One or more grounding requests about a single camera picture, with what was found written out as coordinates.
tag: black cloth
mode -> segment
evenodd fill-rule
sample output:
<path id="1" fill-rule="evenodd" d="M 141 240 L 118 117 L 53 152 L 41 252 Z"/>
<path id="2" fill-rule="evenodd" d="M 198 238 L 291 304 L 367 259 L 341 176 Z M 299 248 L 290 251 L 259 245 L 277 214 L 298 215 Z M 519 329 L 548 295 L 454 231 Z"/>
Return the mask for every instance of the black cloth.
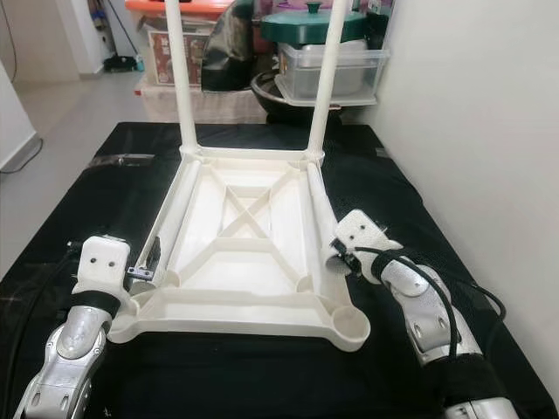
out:
<path id="1" fill-rule="evenodd" d="M 197 126 L 199 142 L 228 148 L 300 149 L 308 129 L 284 125 Z M 65 253 L 68 240 L 94 234 L 125 238 L 135 260 L 180 161 L 178 125 L 121 123 L 97 155 L 155 154 L 147 167 L 85 170 L 0 283 L 0 354 L 6 354 L 26 301 Z M 328 126 L 322 173 L 338 219 L 365 211 L 388 235 L 417 250 L 439 272 L 453 302 L 483 346 L 496 318 L 479 294 L 454 278 L 472 280 L 426 212 L 420 195 L 366 126 Z M 61 321 L 76 264 L 45 290 L 19 352 L 12 405 L 43 362 L 45 340 Z M 108 343 L 93 379 L 88 418 L 437 417 L 402 314 L 380 286 L 348 278 L 355 305 L 371 334 L 347 354 L 318 338 L 145 333 Z M 513 338 L 503 327 L 493 366 L 514 403 L 532 418 L 557 417 L 555 406 Z M 0 377 L 5 374 L 0 358 Z"/>

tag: floor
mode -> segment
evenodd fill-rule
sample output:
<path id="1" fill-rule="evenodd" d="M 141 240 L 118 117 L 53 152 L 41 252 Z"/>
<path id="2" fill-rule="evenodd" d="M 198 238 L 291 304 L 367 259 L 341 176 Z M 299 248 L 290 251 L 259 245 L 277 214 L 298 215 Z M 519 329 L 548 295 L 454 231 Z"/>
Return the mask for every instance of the floor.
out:
<path id="1" fill-rule="evenodd" d="M 140 73 L 120 73 L 72 83 L 16 86 L 45 145 L 21 172 L 0 181 L 0 278 L 114 126 L 148 120 L 141 98 L 134 95 L 140 78 Z"/>

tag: plastic storage box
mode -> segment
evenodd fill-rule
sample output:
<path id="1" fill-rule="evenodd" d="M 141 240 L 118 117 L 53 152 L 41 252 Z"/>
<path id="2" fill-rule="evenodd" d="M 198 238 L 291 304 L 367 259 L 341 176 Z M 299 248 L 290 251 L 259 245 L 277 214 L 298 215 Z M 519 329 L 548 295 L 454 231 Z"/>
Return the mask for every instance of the plastic storage box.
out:
<path id="1" fill-rule="evenodd" d="M 313 106 L 321 75 L 324 45 L 305 45 L 300 50 L 279 44 L 276 85 L 293 106 Z M 343 43 L 335 71 L 331 103 L 340 106 L 374 105 L 376 84 L 387 51 L 367 50 L 361 41 Z"/>

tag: clear plastic container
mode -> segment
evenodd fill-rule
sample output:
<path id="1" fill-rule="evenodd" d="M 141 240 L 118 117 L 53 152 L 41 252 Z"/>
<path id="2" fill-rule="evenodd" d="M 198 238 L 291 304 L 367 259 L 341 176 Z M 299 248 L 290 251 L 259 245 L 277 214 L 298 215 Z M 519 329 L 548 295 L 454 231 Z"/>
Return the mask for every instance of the clear plastic container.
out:
<path id="1" fill-rule="evenodd" d="M 321 75 L 324 45 L 300 50 L 279 44 L 276 85 L 293 106 L 313 106 Z M 374 105 L 378 77 L 389 53 L 367 50 L 361 41 L 343 43 L 335 72 L 331 103 L 340 106 Z"/>

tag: green pot lid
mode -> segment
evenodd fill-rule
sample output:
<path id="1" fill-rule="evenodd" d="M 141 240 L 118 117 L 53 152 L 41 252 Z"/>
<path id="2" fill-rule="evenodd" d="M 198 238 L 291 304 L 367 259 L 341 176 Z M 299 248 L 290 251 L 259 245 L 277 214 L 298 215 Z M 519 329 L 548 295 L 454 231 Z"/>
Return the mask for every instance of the green pot lid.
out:
<path id="1" fill-rule="evenodd" d="M 319 10 L 320 2 L 307 3 L 308 10 L 284 11 L 262 19 L 262 38 L 291 45 L 324 44 L 330 10 Z M 365 37 L 366 17 L 351 11 L 343 24 L 342 42 Z"/>

